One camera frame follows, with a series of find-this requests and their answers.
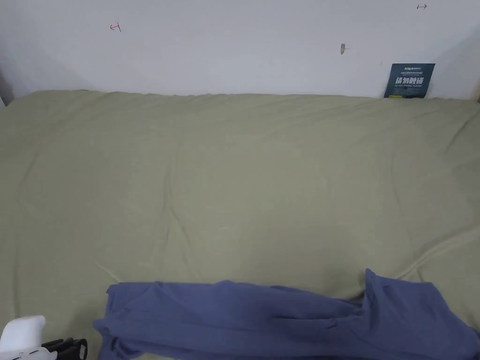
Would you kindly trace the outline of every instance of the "blue garment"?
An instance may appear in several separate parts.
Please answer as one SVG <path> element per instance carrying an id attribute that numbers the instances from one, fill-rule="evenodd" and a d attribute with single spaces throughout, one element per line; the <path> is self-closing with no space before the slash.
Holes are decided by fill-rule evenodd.
<path id="1" fill-rule="evenodd" d="M 478 333 L 431 283 L 366 271 L 362 302 L 286 287 L 120 283 L 108 289 L 99 360 L 472 360 Z"/>

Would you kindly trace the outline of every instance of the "red pen mark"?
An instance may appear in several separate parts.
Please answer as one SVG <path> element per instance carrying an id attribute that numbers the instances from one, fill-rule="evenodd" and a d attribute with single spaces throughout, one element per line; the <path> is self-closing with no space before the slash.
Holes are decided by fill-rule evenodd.
<path id="1" fill-rule="evenodd" d="M 120 30 L 120 32 L 121 32 L 120 25 L 119 25 L 118 21 L 117 21 L 117 26 L 110 25 L 110 30 L 115 30 L 116 27 L 117 27 L 117 28 Z"/>

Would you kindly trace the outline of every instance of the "bed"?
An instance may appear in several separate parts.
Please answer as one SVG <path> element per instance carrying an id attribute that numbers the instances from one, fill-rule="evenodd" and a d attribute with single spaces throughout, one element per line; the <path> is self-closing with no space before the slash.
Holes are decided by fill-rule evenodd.
<path id="1" fill-rule="evenodd" d="M 38 92 L 0 112 L 0 324 L 100 336 L 125 281 L 350 298 L 433 282 L 480 329 L 480 104 Z"/>

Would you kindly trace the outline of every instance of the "black plastic part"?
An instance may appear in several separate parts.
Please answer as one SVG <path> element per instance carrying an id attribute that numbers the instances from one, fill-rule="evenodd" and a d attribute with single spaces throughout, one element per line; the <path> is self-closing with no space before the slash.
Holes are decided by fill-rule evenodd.
<path id="1" fill-rule="evenodd" d="M 85 360 L 88 354 L 88 344 L 85 339 L 74 340 L 71 337 L 68 339 L 58 339 L 42 344 L 49 352 L 57 352 L 57 360 Z"/>

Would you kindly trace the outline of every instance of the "sticker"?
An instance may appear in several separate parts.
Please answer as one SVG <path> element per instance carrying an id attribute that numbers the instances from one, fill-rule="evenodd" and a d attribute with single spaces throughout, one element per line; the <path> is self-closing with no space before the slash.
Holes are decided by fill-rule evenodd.
<path id="1" fill-rule="evenodd" d="M 85 356 L 85 346 L 80 345 L 80 360 L 84 360 Z"/>
<path id="2" fill-rule="evenodd" d="M 392 64 L 384 97 L 420 97 L 427 95 L 435 64 Z"/>

